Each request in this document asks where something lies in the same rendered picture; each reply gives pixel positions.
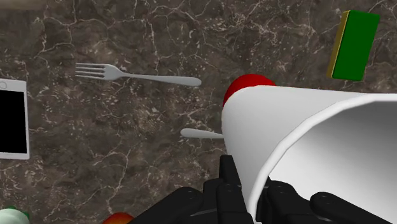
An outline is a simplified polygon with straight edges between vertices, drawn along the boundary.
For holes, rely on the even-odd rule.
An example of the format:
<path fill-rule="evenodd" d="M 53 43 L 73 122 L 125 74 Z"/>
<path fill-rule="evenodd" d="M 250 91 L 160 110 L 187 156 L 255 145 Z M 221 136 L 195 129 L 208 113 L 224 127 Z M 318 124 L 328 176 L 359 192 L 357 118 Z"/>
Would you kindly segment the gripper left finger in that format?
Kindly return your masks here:
<path fill-rule="evenodd" d="M 203 190 L 181 187 L 134 218 L 129 224 L 254 224 L 242 196 L 231 155 L 222 155 L 219 177 Z"/>

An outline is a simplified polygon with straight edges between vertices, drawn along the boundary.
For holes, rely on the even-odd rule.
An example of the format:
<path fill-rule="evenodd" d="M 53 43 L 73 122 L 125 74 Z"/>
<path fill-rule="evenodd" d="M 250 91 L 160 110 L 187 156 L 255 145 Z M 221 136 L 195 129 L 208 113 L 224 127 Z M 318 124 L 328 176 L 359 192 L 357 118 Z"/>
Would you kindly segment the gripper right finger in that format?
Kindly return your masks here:
<path fill-rule="evenodd" d="M 309 200 L 288 183 L 268 179 L 258 200 L 256 221 L 261 224 L 392 224 L 328 192 Z"/>

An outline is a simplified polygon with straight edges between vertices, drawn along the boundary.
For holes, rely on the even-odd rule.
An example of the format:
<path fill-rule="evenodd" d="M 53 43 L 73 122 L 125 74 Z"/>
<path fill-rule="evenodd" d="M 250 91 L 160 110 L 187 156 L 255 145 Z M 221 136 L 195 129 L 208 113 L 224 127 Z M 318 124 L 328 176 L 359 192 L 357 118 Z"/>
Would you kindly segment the white cup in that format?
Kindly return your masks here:
<path fill-rule="evenodd" d="M 247 87 L 226 101 L 222 132 L 252 216 L 275 179 L 397 224 L 397 94 Z"/>

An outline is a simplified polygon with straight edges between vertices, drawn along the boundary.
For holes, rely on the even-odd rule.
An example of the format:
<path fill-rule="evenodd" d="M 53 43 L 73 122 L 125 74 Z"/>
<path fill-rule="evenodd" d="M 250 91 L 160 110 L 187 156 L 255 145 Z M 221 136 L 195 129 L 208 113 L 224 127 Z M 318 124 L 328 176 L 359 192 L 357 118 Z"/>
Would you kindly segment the red and orange fruit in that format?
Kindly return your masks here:
<path fill-rule="evenodd" d="M 102 222 L 102 224 L 127 224 L 133 219 L 134 217 L 128 213 L 118 212 L 110 215 Z"/>

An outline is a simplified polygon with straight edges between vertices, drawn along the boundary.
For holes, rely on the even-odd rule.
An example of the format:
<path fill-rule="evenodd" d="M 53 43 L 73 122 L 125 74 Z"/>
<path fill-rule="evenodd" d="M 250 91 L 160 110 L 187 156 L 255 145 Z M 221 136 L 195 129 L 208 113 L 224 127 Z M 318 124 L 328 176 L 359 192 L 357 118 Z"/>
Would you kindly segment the red ball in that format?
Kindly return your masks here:
<path fill-rule="evenodd" d="M 223 106 L 226 104 L 227 100 L 237 91 L 247 87 L 255 87 L 262 85 L 275 86 L 275 83 L 261 74 L 244 74 L 236 78 L 230 84 L 230 86 L 227 88 L 225 92 L 223 98 Z"/>

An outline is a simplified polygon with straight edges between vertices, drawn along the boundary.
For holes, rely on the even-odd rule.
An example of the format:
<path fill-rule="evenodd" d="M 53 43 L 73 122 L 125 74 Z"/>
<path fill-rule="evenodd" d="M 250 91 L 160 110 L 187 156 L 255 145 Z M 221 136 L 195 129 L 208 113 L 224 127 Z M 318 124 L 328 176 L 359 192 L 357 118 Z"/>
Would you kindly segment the silver fork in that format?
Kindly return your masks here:
<path fill-rule="evenodd" d="M 200 79 L 194 77 L 130 74 L 121 71 L 116 66 L 113 66 L 111 64 L 98 63 L 76 63 L 75 75 L 82 78 L 91 78 L 107 81 L 113 81 L 123 77 L 138 78 L 143 80 L 173 83 L 191 87 L 198 87 L 202 84 L 202 81 Z"/>

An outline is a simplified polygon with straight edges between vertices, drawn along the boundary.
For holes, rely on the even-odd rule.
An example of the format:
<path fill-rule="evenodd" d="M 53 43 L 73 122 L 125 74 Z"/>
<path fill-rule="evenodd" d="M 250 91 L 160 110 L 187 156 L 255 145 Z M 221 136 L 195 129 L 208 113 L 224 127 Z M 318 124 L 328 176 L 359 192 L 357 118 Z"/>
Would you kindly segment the green and yellow sponge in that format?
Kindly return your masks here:
<path fill-rule="evenodd" d="M 327 76 L 350 81 L 363 79 L 379 21 L 378 14 L 356 10 L 343 12 Z"/>

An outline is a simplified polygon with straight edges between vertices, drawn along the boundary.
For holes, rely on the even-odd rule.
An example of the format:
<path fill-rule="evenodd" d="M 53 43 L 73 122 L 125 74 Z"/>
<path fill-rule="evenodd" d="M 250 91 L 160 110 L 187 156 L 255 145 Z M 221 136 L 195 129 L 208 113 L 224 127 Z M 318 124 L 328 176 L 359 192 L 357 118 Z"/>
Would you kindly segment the white and green object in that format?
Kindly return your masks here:
<path fill-rule="evenodd" d="M 30 224 L 28 216 L 13 208 L 0 210 L 0 224 Z"/>

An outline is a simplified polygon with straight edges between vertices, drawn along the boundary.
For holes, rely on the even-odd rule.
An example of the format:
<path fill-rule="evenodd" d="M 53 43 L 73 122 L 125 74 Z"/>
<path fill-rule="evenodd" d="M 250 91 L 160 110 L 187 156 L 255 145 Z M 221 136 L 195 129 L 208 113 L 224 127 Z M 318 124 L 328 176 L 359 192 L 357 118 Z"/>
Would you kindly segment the white smartphone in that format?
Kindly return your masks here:
<path fill-rule="evenodd" d="M 25 81 L 0 78 L 0 159 L 30 159 Z"/>

